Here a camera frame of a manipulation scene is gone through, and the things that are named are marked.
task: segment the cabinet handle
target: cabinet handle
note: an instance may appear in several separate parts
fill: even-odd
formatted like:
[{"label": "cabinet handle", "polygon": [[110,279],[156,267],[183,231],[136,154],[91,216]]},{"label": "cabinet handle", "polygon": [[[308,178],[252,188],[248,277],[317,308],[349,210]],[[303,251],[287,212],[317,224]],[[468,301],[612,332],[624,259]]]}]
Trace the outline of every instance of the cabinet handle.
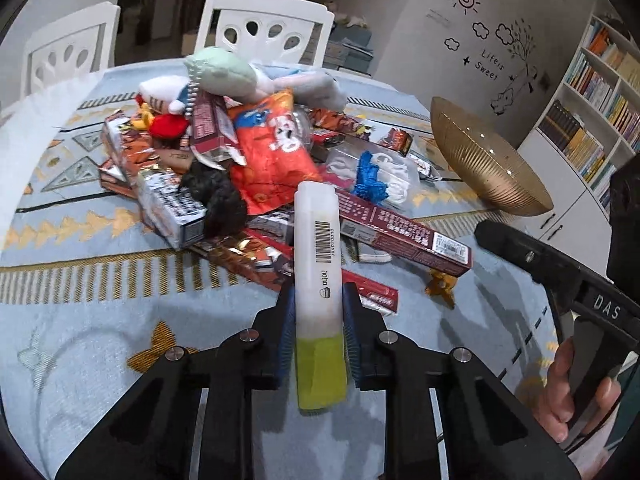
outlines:
[{"label": "cabinet handle", "polygon": [[545,220],[545,223],[543,223],[543,224],[540,226],[540,229],[544,229],[544,228],[545,228],[545,226],[555,218],[555,216],[556,216],[556,213],[553,213],[549,218],[547,218],[547,219]]},{"label": "cabinet handle", "polygon": [[551,238],[553,238],[554,236],[556,236],[556,234],[558,234],[558,231],[559,231],[560,229],[562,229],[563,227],[564,227],[564,226],[563,226],[563,225],[561,225],[558,229],[556,229],[555,231],[553,231],[553,232],[549,235],[549,238],[547,238],[547,239],[546,239],[546,241],[548,242],[549,240],[551,240]]}]

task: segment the white chair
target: white chair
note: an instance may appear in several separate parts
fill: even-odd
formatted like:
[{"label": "white chair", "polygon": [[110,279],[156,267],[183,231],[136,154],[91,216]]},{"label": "white chair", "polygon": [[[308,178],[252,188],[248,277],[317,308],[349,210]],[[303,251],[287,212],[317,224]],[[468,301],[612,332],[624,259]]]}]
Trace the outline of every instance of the white chair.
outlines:
[{"label": "white chair", "polygon": [[306,0],[207,0],[202,11],[195,51],[204,48],[213,12],[220,11],[216,46],[247,61],[297,63],[314,25],[322,25],[313,66],[322,66],[334,14]]},{"label": "white chair", "polygon": [[37,30],[27,40],[21,96],[113,66],[120,7],[103,2]]}]

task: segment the hand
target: hand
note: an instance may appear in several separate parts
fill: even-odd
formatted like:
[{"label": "hand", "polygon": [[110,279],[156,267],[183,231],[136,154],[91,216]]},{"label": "hand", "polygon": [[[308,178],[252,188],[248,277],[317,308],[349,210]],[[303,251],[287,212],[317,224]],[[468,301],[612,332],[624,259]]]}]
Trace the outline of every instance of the hand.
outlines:
[{"label": "hand", "polygon": [[[533,415],[540,426],[558,443],[566,440],[569,429],[567,422],[574,416],[574,400],[569,391],[569,368],[574,361],[574,343],[571,338],[564,341],[556,351],[553,364],[547,373],[545,389],[538,397]],[[620,383],[604,378],[596,391],[596,401],[600,409],[589,421],[583,433],[592,431],[609,413],[620,396]]]}]

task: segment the snack bag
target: snack bag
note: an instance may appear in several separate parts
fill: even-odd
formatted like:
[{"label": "snack bag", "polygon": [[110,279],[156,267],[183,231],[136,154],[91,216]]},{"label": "snack bag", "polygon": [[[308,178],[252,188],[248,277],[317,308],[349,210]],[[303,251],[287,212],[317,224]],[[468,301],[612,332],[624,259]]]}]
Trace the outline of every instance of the snack bag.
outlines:
[{"label": "snack bag", "polygon": [[228,111],[246,157],[246,166],[231,168],[231,181],[251,216],[293,202],[303,180],[321,182],[316,165],[295,134],[292,111],[293,94],[289,89],[257,105]]}]

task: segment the green plush toy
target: green plush toy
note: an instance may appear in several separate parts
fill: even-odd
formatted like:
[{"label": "green plush toy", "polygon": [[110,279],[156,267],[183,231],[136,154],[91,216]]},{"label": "green plush toy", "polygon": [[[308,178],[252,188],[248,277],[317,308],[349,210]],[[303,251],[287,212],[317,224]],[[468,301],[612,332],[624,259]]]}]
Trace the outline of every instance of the green plush toy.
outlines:
[{"label": "green plush toy", "polygon": [[190,77],[200,77],[200,88],[214,95],[242,98],[255,92],[257,77],[247,62],[222,48],[208,46],[184,59]]}]

